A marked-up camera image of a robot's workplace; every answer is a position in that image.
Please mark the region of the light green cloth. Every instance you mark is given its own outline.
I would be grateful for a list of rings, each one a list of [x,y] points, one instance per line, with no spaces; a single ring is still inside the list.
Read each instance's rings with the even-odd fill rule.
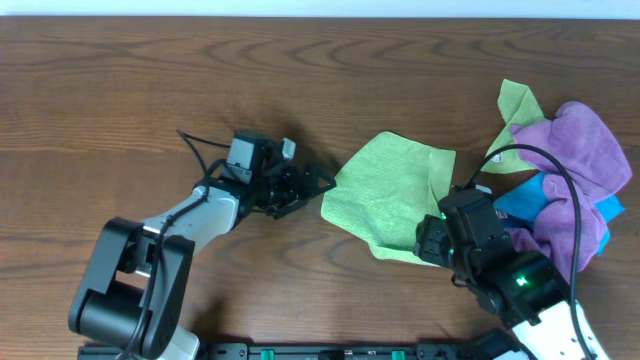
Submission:
[[[379,260],[422,265],[413,253],[416,227],[426,215],[440,215],[455,160],[453,150],[381,132],[337,173],[321,216],[366,242]]]

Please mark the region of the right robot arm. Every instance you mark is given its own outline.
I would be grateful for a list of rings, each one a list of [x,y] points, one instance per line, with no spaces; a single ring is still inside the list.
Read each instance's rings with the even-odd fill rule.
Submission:
[[[542,253],[518,252],[492,197],[477,189],[454,192],[416,226],[414,254],[453,272],[537,359],[605,359],[584,311],[570,304],[570,286]]]

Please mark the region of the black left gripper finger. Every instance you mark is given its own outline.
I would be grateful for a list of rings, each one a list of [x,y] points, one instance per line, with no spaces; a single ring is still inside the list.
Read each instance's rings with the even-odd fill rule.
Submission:
[[[320,165],[307,163],[304,166],[303,185],[306,196],[314,198],[335,188],[337,183]]]
[[[274,220],[283,218],[306,206],[310,198],[300,195],[276,196],[267,201],[267,215]]]

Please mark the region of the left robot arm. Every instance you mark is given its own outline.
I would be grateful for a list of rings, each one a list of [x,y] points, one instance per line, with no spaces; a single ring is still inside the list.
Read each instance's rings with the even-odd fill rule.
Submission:
[[[335,187],[322,168],[298,169],[279,146],[232,148],[206,167],[182,202],[102,228],[68,314],[69,329],[115,349],[117,359],[202,359],[200,338],[179,326],[194,256],[252,212],[282,218]]]

